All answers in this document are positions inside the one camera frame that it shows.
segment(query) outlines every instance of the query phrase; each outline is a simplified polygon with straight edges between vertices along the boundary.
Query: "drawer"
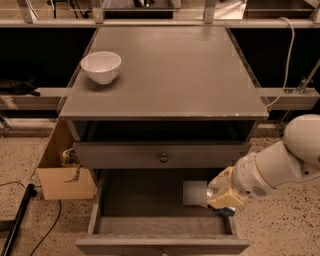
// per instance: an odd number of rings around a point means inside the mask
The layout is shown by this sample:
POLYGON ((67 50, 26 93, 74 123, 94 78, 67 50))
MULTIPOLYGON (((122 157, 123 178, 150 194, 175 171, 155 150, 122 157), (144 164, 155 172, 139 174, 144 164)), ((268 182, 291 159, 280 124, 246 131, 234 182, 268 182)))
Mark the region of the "drawer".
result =
POLYGON ((183 205, 183 181, 206 180, 214 170, 102 170, 88 237, 77 240, 86 255, 161 256, 239 254, 229 217, 183 205))
POLYGON ((126 168, 225 168, 234 165, 250 148, 249 142, 115 143, 76 142, 74 149, 84 167, 126 168))

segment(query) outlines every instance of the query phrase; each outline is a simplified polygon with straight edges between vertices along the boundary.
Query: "drawer knob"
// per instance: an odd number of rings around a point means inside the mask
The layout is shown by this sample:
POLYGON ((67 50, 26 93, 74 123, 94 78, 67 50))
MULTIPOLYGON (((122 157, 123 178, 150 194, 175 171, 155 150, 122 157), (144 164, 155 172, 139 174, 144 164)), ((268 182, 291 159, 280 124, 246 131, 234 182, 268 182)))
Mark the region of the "drawer knob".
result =
POLYGON ((168 157, 166 154, 161 154, 160 156, 160 162, 165 164, 166 162, 168 162, 168 157))

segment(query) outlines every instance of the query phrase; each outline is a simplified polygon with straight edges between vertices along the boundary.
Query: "cabinet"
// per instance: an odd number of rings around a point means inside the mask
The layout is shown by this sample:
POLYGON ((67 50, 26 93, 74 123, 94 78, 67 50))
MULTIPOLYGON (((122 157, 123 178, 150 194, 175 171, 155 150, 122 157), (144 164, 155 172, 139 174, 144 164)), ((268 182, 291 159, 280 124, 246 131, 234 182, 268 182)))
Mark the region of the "cabinet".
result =
POLYGON ((210 180, 249 149, 268 112, 227 30, 100 27, 90 52, 114 51, 120 75, 81 70, 61 111, 98 183, 88 255, 238 254, 230 220, 184 206, 183 181, 210 180))

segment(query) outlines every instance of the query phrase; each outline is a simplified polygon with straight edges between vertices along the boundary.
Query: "white object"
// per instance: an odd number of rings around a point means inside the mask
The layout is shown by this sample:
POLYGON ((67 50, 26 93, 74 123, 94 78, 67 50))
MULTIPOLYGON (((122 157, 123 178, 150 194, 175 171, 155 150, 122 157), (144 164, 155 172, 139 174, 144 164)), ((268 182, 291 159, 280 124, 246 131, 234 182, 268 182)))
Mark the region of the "white object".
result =
POLYGON ((114 52, 95 52, 81 60, 87 76, 98 84, 111 83, 120 73, 121 58, 114 52))
POLYGON ((207 181, 183 182, 183 205, 207 206, 207 181))
POLYGON ((320 115, 303 115, 286 127, 282 141, 241 158, 209 183, 214 208, 236 207, 247 198, 263 199, 286 183, 320 178, 320 115))

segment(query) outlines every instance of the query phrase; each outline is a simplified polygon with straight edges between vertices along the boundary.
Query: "open drawer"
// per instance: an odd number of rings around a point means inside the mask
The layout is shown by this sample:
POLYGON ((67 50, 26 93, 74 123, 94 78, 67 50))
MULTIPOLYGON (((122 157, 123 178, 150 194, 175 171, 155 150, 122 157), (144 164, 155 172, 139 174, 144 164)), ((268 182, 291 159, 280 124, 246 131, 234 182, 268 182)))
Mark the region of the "open drawer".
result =
POLYGON ((102 170, 88 237, 77 240, 86 255, 239 254, 228 217, 183 205, 183 181, 206 180, 214 169, 102 170))

